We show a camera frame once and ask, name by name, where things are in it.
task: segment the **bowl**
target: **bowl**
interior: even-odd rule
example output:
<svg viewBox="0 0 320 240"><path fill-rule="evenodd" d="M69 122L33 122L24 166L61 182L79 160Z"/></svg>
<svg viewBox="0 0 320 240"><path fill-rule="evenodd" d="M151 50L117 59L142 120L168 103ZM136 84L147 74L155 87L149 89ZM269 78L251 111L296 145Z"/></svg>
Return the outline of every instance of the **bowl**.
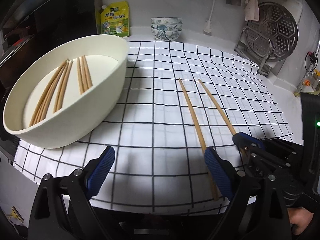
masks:
<svg viewBox="0 0 320 240"><path fill-rule="evenodd" d="M8 133L42 148L73 143L97 125L116 104L124 84L127 42L113 35L93 35L62 44L34 62L18 79L4 106ZM86 56L93 86L80 94L77 58ZM29 127L36 105L58 66L73 60L60 110L53 113L58 87L46 118Z"/></svg>
<svg viewBox="0 0 320 240"><path fill-rule="evenodd" d="M162 31L151 28L152 35L156 38L156 40L161 41L174 41L179 38L181 31Z"/></svg>
<svg viewBox="0 0 320 240"><path fill-rule="evenodd" d="M181 31L182 24L151 24L151 28L162 31Z"/></svg>
<svg viewBox="0 0 320 240"><path fill-rule="evenodd" d="M151 24L182 24L182 18L151 18Z"/></svg>

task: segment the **floral pattern bowl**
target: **floral pattern bowl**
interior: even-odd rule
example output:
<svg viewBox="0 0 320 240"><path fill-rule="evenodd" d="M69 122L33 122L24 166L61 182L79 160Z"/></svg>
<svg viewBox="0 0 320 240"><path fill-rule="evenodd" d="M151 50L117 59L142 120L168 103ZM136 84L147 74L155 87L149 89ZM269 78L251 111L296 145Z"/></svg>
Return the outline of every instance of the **floral pattern bowl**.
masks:
<svg viewBox="0 0 320 240"><path fill-rule="evenodd" d="M151 18L151 24L182 24L182 18Z"/></svg>
<svg viewBox="0 0 320 240"><path fill-rule="evenodd" d="M182 24L151 24L151 28L162 31L181 31Z"/></svg>
<svg viewBox="0 0 320 240"><path fill-rule="evenodd" d="M156 40L161 41L174 41L179 38L181 31L163 31L151 28L152 35Z"/></svg>

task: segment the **white tablecloth with black grid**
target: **white tablecloth with black grid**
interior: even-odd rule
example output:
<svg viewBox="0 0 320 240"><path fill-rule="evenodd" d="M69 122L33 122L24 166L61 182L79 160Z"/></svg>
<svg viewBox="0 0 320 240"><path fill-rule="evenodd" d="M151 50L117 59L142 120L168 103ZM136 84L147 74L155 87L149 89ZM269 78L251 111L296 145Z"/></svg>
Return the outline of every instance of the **white tablecloth with black grid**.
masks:
<svg viewBox="0 0 320 240"><path fill-rule="evenodd" d="M124 89L113 111L93 131L59 149L20 141L14 166L40 183L46 173L69 175L99 157L107 145L116 160L93 206L157 214L217 214L181 78L207 146L236 169L245 163L231 133L198 82L225 110L236 131L292 141L288 123L248 60L193 44L130 41Z"/></svg>

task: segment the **human hand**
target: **human hand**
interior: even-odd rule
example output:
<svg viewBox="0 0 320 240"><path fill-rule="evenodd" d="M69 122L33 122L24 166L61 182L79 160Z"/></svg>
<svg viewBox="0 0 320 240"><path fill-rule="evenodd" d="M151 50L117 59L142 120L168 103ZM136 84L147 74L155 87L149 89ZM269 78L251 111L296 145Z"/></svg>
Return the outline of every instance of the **human hand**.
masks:
<svg viewBox="0 0 320 240"><path fill-rule="evenodd" d="M295 224L292 232L294 235L300 235L309 225L313 218L313 213L304 208L288 208L289 220Z"/></svg>

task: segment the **perforated metal plate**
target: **perforated metal plate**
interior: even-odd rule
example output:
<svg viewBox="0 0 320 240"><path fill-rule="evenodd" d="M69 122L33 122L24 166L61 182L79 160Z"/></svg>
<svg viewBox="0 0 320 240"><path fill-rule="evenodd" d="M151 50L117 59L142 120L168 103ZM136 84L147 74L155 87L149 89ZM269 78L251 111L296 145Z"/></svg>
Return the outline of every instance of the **perforated metal plate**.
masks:
<svg viewBox="0 0 320 240"><path fill-rule="evenodd" d="M274 2L260 3L259 13L259 21L247 21L246 24L271 40L273 51L267 61L287 58L298 42L298 27L292 14ZM268 41L251 30L245 31L245 38L249 50L262 60L268 50Z"/></svg>

